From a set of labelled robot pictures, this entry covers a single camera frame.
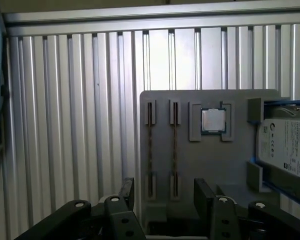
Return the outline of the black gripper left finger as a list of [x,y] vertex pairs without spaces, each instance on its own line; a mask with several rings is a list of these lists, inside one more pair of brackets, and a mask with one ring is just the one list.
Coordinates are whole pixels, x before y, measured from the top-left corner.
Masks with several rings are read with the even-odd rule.
[[97,205],[72,200],[18,236],[19,240],[144,240],[133,212],[134,178],[126,178],[119,194]]

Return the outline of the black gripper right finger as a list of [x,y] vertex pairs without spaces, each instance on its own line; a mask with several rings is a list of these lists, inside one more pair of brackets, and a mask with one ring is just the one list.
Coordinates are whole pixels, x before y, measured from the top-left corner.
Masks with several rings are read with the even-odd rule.
[[193,203],[210,240],[300,240],[300,219],[264,201],[243,208],[202,178],[194,179]]

